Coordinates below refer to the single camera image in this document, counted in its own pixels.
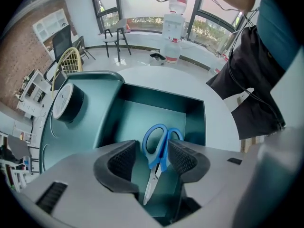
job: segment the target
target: white chair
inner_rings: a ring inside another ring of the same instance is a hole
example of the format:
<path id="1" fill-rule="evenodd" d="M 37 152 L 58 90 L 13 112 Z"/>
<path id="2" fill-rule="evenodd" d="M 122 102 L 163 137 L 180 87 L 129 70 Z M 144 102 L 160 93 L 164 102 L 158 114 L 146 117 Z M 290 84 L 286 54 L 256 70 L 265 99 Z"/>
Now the white chair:
<path id="1" fill-rule="evenodd" d="M 119 40 L 125 40 L 127 48 L 128 48 L 129 53 L 131 55 L 131 51 L 130 51 L 127 39 L 124 35 L 124 30 L 125 30 L 126 27 L 127 27 L 127 19 L 121 19 L 120 21 L 117 22 L 117 24 L 115 24 L 115 25 L 111 26 L 110 28 L 104 30 L 105 39 L 103 40 L 103 42 L 105 43 L 106 53 L 109 57 L 108 43 L 115 43 L 115 45 L 117 47 L 118 62 L 120 62 Z M 109 37 L 109 38 L 106 37 L 106 32 L 107 31 L 109 31 L 109 33 L 111 35 L 111 37 Z M 117 36 L 114 37 L 111 32 L 116 32 Z"/>

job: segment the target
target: baseboard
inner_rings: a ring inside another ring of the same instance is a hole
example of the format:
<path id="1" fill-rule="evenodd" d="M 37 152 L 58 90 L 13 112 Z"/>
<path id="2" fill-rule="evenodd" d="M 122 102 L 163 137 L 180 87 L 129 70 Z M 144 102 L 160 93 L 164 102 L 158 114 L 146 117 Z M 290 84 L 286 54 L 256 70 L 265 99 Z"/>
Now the baseboard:
<path id="1" fill-rule="evenodd" d="M 108 45 L 109 48 L 116 48 L 116 45 Z M 120 48 L 127 48 L 126 45 L 119 45 Z M 143 47 L 143 46 L 133 46 L 133 45 L 129 45 L 130 49 L 138 49 L 138 50 L 145 50 L 145 51 L 158 51 L 159 49 L 157 48 L 153 48 L 153 47 Z M 94 48 L 105 48 L 105 45 L 99 45 L 99 46 L 93 46 L 93 47 L 86 47 L 86 49 L 94 49 Z M 195 61 L 189 57 L 185 57 L 185 56 L 180 56 L 181 60 L 184 60 L 186 62 L 190 62 L 196 66 L 199 66 L 207 71 L 210 70 L 210 67 L 208 67 L 207 65 L 200 63 L 198 61 Z"/>

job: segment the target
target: white cabinet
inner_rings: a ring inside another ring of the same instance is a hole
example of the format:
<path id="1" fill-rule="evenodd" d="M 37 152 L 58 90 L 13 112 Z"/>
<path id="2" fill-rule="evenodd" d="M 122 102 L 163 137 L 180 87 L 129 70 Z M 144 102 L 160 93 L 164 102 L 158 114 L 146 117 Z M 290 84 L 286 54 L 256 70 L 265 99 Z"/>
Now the white cabinet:
<path id="1" fill-rule="evenodd" d="M 65 12 L 63 9 L 60 9 L 39 20 L 33 25 L 33 29 L 39 40 L 43 43 L 67 25 Z"/>

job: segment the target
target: scissors blade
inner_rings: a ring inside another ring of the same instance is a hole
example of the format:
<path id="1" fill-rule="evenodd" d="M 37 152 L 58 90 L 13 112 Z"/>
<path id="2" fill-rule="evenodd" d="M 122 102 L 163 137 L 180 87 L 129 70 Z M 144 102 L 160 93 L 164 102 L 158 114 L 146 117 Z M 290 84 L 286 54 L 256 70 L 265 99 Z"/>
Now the scissors blade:
<path id="1" fill-rule="evenodd" d="M 152 194 L 154 193 L 159 178 L 159 175 L 156 175 L 155 172 L 158 173 L 158 170 L 160 169 L 161 169 L 160 167 L 155 166 L 154 168 L 152 168 L 150 172 L 150 177 L 147 184 L 146 192 L 144 193 L 143 205 L 146 205 L 148 203 Z"/>

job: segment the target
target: brick wall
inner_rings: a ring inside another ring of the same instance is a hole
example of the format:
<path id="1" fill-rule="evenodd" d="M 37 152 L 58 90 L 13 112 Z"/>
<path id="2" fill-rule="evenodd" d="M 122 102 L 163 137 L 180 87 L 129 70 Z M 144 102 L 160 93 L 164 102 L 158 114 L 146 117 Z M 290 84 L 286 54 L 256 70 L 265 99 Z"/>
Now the brick wall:
<path id="1" fill-rule="evenodd" d="M 52 63 L 32 25 L 59 9 L 64 9 L 73 35 L 76 35 L 65 1 L 52 0 L 27 13 L 14 24 L 0 45 L 0 101 L 13 110 L 16 110 L 18 104 L 14 95 L 21 88 L 23 78 L 33 69 L 44 73 Z"/>

